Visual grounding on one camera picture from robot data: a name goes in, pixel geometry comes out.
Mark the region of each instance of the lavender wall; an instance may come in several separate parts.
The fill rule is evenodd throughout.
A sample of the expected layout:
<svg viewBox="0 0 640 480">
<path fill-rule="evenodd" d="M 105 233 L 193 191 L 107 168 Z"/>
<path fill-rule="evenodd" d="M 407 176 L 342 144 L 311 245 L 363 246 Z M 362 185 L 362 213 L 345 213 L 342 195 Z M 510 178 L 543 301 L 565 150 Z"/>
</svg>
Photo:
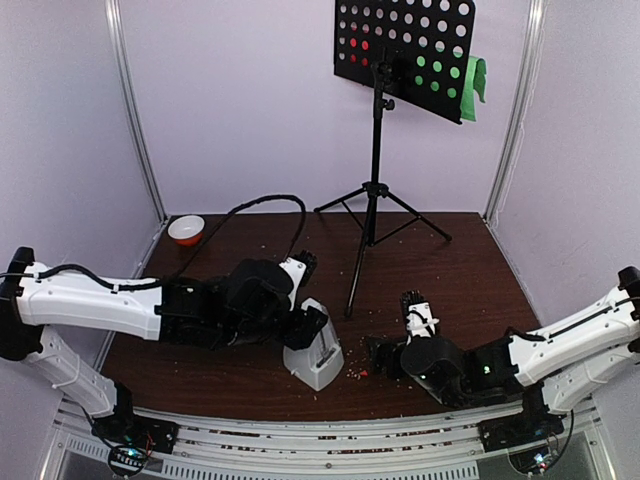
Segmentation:
<svg viewBox="0 0 640 480">
<path fill-rule="evenodd" d="M 640 266 L 640 9 L 552 2 L 524 144 L 497 235 L 543 324 Z M 598 392 L 619 478 L 638 478 L 640 371 Z"/>
<path fill-rule="evenodd" d="M 273 192 L 317 206 L 366 180 L 372 90 L 333 76 L 334 4 L 123 2 L 137 100 L 170 213 L 223 212 Z M 479 122 L 457 126 L 404 102 L 385 118 L 382 177 L 422 210 L 484 210 L 500 158 L 529 2 L 476 5 L 472 54 L 489 65 Z"/>
<path fill-rule="evenodd" d="M 0 44 L 0 264 L 29 245 L 51 265 L 131 275 L 157 224 L 127 128 L 104 3 L 4 1 Z M 89 361 L 104 338 L 86 330 L 65 336 Z M 60 396 L 4 360 L 0 385 L 0 477 L 34 478 Z"/>
</svg>

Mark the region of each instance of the black perforated board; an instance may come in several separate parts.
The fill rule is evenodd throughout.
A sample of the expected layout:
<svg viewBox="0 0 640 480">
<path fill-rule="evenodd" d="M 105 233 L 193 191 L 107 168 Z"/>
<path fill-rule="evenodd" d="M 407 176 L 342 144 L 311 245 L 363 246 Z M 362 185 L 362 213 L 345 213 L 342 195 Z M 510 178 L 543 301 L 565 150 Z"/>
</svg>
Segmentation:
<svg viewBox="0 0 640 480">
<path fill-rule="evenodd" d="M 336 0 L 334 73 L 373 87 L 386 47 L 398 78 L 386 93 L 459 124 L 475 12 L 472 0 Z"/>
</svg>

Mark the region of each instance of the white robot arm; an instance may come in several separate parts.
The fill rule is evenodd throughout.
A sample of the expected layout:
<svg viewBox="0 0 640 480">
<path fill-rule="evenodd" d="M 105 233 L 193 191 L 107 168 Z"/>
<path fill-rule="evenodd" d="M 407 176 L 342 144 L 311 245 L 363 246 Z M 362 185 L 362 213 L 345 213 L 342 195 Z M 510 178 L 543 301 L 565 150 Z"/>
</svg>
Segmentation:
<svg viewBox="0 0 640 480">
<path fill-rule="evenodd" d="M 243 260 L 230 275 L 206 282 L 114 280 L 77 265 L 50 269 L 22 247 L 0 284 L 0 357 L 32 366 L 77 401 L 102 439 L 141 449 L 152 442 L 155 451 L 170 453 L 177 425 L 135 415 L 129 390 L 83 362 L 53 325 L 211 350 L 268 338 L 304 350 L 331 328 L 321 304 L 296 300 L 315 264 L 302 252 L 280 264 Z"/>
<path fill-rule="evenodd" d="M 373 370 L 408 374 L 453 408 L 521 398 L 521 414 L 479 425 L 486 451 L 561 433 L 562 417 L 578 402 L 640 361 L 640 271 L 629 267 L 619 277 L 619 286 L 562 321 L 528 333 L 509 329 L 469 351 L 440 334 L 424 297 L 407 292 L 401 303 L 408 337 L 368 339 Z"/>
</svg>

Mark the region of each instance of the green paper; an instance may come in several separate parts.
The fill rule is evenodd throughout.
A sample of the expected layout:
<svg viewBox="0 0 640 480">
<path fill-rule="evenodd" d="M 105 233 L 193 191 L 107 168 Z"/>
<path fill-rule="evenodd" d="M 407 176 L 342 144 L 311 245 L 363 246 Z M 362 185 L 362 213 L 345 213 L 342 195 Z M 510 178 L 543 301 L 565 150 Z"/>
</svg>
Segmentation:
<svg viewBox="0 0 640 480">
<path fill-rule="evenodd" d="M 478 57 L 469 57 L 467 65 L 467 75 L 464 80 L 464 91 L 462 92 L 462 102 L 460 104 L 462 120 L 470 122 L 476 121 L 476 105 L 474 92 L 478 92 L 478 97 L 482 103 L 485 101 L 487 88 L 487 62 Z"/>
</svg>

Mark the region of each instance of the small bowl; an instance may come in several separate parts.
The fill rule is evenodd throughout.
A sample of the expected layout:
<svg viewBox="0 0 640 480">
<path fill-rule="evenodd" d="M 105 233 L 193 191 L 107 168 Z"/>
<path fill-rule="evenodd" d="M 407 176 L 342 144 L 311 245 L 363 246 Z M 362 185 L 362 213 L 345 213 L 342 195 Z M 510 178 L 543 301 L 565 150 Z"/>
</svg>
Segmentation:
<svg viewBox="0 0 640 480">
<path fill-rule="evenodd" d="M 202 238 L 204 218 L 197 215 L 186 215 L 175 220 L 169 225 L 169 236 L 178 245 L 193 247 Z"/>
</svg>

